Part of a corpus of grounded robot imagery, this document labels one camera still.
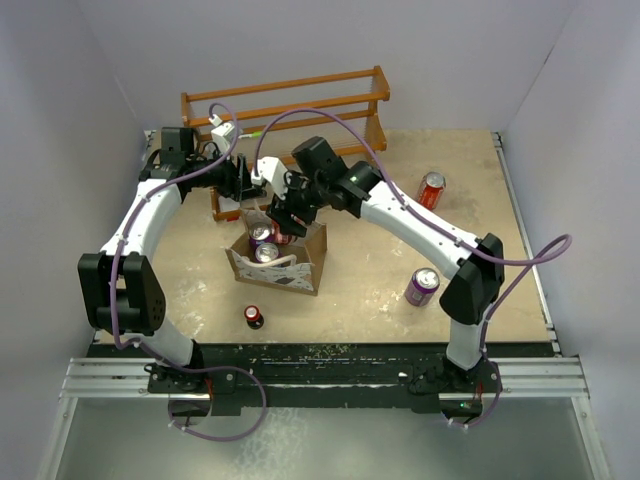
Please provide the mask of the purple can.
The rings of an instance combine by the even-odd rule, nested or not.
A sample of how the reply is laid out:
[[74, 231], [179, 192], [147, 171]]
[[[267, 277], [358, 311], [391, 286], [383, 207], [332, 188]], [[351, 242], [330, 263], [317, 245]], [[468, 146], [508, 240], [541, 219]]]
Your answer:
[[265, 243], [273, 243], [273, 225], [266, 222], [256, 222], [252, 224], [248, 229], [248, 239], [252, 248], [257, 248]]
[[416, 270], [405, 289], [405, 300], [415, 307], [426, 306], [440, 286], [438, 273], [431, 268]]
[[274, 243], [262, 243], [258, 245], [254, 251], [255, 259], [260, 264], [278, 260], [281, 256], [279, 247]]

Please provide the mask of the red cola can front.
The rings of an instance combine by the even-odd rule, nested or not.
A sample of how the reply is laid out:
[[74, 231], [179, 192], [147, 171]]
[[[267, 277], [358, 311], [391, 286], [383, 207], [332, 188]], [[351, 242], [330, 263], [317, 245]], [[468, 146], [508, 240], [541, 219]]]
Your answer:
[[281, 226], [273, 221], [273, 238], [274, 243], [277, 245], [291, 245], [298, 240], [298, 236], [293, 234], [285, 234], [282, 232]]

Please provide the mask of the canvas tote bag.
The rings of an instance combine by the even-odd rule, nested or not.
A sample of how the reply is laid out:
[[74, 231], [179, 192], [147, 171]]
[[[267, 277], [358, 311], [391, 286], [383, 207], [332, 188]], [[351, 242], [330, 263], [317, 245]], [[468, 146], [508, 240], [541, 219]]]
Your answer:
[[277, 245], [280, 258], [267, 264], [256, 261], [249, 244], [248, 229], [256, 222], [272, 224], [262, 211], [242, 209], [244, 231], [236, 241], [225, 249], [235, 280], [257, 286], [280, 289], [294, 293], [317, 296], [327, 254], [327, 228], [325, 224], [313, 222], [305, 237], [291, 245]]

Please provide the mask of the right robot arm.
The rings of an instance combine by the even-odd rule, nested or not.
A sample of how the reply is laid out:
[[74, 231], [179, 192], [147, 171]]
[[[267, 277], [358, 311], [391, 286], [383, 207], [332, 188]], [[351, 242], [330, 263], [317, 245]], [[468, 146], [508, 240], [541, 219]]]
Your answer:
[[347, 166], [322, 137], [303, 142], [292, 155], [295, 171], [276, 157], [259, 159], [251, 170], [252, 184], [269, 185], [274, 193], [268, 216], [283, 233], [302, 236], [319, 209], [346, 211], [383, 228], [430, 261], [448, 281], [439, 300], [450, 319], [445, 380], [456, 391], [469, 390], [480, 379], [485, 322], [504, 283], [502, 241], [451, 225], [366, 161]]

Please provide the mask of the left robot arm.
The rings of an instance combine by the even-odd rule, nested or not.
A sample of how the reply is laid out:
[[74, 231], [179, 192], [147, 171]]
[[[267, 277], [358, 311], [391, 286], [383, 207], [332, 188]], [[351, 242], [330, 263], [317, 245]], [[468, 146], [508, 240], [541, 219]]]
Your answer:
[[78, 274], [90, 326], [117, 348], [141, 347], [184, 392], [202, 387], [200, 346], [169, 319], [167, 300], [152, 268], [169, 221], [194, 189], [213, 188], [232, 200], [256, 198], [244, 154], [229, 153], [225, 138], [203, 143], [188, 127], [163, 127], [149, 141], [134, 200], [114, 235], [96, 253], [83, 254]]

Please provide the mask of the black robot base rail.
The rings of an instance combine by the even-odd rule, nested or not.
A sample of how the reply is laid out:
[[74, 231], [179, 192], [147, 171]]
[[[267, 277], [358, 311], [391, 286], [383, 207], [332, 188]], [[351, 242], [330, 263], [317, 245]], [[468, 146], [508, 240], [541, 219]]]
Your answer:
[[490, 359], [458, 372], [441, 343], [207, 344], [203, 365], [184, 373], [148, 355], [112, 345], [89, 347], [91, 359], [114, 366], [115, 380], [139, 364], [142, 390], [175, 399], [192, 396], [216, 416], [245, 407], [404, 409], [477, 418], [482, 403], [507, 385], [511, 360], [551, 358], [549, 342], [492, 343]]

